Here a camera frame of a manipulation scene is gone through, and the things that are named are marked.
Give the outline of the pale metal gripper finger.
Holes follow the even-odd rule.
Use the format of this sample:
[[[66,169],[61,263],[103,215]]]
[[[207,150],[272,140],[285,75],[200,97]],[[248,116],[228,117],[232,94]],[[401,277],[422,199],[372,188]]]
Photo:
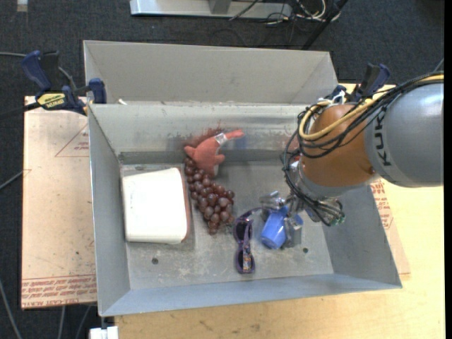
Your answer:
[[[286,217],[284,219],[286,240],[284,246],[291,248],[301,244],[303,219],[300,217]]]
[[[267,221],[270,214],[277,212],[285,206],[285,199],[278,191],[271,192],[260,197],[261,218]]]

